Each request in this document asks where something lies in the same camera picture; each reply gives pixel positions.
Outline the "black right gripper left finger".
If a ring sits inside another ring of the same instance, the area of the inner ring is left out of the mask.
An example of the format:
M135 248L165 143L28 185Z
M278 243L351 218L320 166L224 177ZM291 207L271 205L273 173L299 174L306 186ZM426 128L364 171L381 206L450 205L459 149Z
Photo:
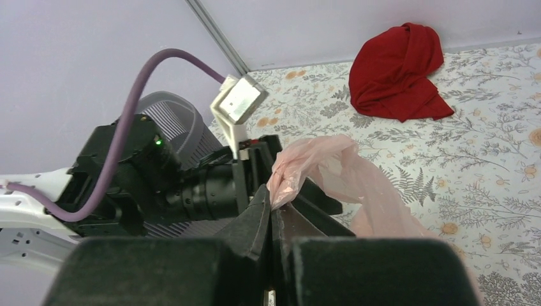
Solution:
M45 305L261 304L269 192L212 237L90 238L64 261Z

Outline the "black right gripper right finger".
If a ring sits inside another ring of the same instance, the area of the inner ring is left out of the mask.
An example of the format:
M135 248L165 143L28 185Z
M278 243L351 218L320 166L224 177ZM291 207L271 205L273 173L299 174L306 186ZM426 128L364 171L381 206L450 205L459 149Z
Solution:
M320 231L286 205L271 214L277 305L481 305L458 255L431 238Z

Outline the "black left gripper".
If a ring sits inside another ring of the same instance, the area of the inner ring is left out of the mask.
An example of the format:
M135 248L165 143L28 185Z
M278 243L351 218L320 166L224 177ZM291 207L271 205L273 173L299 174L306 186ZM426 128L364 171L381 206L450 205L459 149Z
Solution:
M278 135L265 135L241 143L246 159L222 146L181 171L180 181L165 194L170 219L165 236L212 235L224 228L268 182L282 149Z

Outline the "grey mesh trash bin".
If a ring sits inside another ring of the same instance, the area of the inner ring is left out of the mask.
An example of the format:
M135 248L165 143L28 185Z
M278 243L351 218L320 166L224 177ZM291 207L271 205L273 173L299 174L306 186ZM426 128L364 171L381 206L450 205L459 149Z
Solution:
M205 124L199 111L184 98L171 92L153 92L142 98L136 113L149 115L157 123L181 159L182 169L198 166L201 158L221 148L221 143ZM144 224L149 237L208 237L231 220L191 221L171 225Z

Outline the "pink plastic trash bag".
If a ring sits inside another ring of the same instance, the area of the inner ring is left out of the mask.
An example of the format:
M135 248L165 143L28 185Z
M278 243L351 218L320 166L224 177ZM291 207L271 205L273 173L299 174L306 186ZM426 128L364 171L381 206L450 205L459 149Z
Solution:
M345 135L299 140L281 151L267 183L271 207L279 209L298 200L302 184L308 181L322 190L315 198L318 204L330 198L359 206L350 224L353 237L445 242L412 216L392 182L360 157L357 144Z

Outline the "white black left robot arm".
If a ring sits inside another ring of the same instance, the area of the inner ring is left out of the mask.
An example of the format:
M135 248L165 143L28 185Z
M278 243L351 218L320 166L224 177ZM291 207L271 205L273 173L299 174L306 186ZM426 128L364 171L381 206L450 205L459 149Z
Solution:
M265 135L184 169L152 118L122 116L93 131L58 192L10 180L1 187L37 201L42 215L81 237L121 236L113 256L129 266L141 252L186 274L259 270L286 261L270 203L260 200L281 151L279 137Z

